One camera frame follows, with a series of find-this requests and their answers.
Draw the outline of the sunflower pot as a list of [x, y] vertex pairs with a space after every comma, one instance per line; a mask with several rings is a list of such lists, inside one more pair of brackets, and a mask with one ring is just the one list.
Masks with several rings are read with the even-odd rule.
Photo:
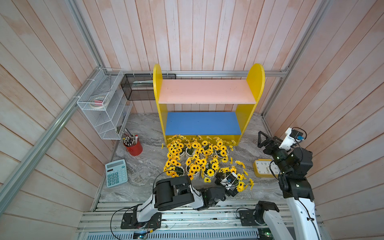
[[206, 170], [207, 159], [188, 158], [186, 161], [186, 171], [190, 180], [194, 180]]
[[180, 160], [182, 154], [186, 151], [187, 143], [187, 138], [182, 135], [167, 136], [166, 142], [162, 145], [162, 147], [166, 147], [168, 149], [168, 160]]
[[230, 173], [237, 174], [239, 180], [237, 190], [239, 193], [246, 189], [252, 190], [254, 188], [255, 182], [252, 178], [249, 177], [249, 174], [246, 171], [246, 166], [241, 161], [231, 161], [230, 167], [221, 168], [218, 173], [224, 173], [226, 176], [228, 176]]
[[215, 150], [215, 156], [223, 163], [227, 163], [229, 160], [229, 151], [234, 151], [234, 146], [237, 144], [235, 140], [226, 141], [219, 137], [214, 137], [215, 144], [213, 149]]
[[199, 155], [200, 159], [208, 159], [213, 156], [214, 149], [209, 139], [204, 139], [202, 136], [197, 136], [197, 142], [198, 145], [196, 153]]
[[197, 142], [198, 138], [196, 136], [185, 136], [185, 152], [187, 158], [193, 157], [196, 152], [196, 148], [194, 147], [194, 142]]
[[215, 174], [220, 169], [219, 159], [212, 158], [210, 162], [208, 162], [202, 171], [202, 178], [204, 183], [211, 183]]
[[185, 174], [182, 164], [177, 159], [170, 159], [165, 163], [164, 172], [171, 178], [181, 177]]

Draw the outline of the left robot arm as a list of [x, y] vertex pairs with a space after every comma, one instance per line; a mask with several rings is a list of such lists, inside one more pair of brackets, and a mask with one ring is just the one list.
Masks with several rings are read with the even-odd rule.
[[197, 211], [205, 210], [239, 192], [237, 187], [240, 186], [240, 181], [234, 173], [229, 173], [228, 176], [218, 173], [215, 184], [214, 187], [197, 190], [188, 176], [154, 182], [151, 197], [134, 208], [132, 220], [134, 224], [146, 223], [157, 213], [184, 205], [190, 205]]

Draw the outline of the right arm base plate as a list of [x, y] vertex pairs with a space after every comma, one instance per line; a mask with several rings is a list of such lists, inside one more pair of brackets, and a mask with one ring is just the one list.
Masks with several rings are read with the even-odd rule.
[[266, 226], [263, 216], [255, 210], [240, 210], [239, 219], [243, 227]]

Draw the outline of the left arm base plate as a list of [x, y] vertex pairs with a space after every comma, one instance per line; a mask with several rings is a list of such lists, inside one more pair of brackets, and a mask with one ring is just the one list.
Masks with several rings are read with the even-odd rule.
[[161, 227], [162, 213], [158, 212], [154, 214], [149, 221], [139, 222], [137, 213], [125, 213], [123, 214], [121, 229], [133, 230], [133, 229], [150, 229], [156, 230]]

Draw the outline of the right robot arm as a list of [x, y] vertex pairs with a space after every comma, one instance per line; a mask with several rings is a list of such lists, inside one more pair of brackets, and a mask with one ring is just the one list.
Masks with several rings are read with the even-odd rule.
[[313, 153], [301, 147], [308, 136], [299, 127], [288, 128], [282, 140], [276, 136], [258, 132], [258, 148], [278, 167], [279, 173], [273, 174], [279, 181], [284, 199], [287, 200], [298, 240], [320, 240], [315, 215], [314, 194], [306, 175], [313, 167]]

